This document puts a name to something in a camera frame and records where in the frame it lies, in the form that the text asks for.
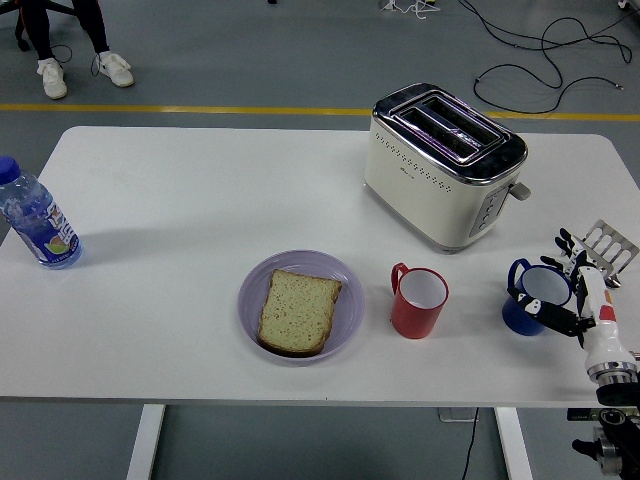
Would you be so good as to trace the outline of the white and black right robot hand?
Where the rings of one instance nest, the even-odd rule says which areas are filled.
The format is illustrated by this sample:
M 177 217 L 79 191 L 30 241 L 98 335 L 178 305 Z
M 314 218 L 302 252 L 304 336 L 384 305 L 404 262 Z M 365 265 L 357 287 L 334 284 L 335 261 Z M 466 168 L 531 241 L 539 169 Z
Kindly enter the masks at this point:
M 591 251 L 562 228 L 555 237 L 559 258 L 540 265 L 515 261 L 508 275 L 503 319 L 516 332 L 525 324 L 546 327 L 578 339 L 586 352 L 585 369 L 595 383 L 633 383 L 638 367 L 619 338 L 609 288 Z

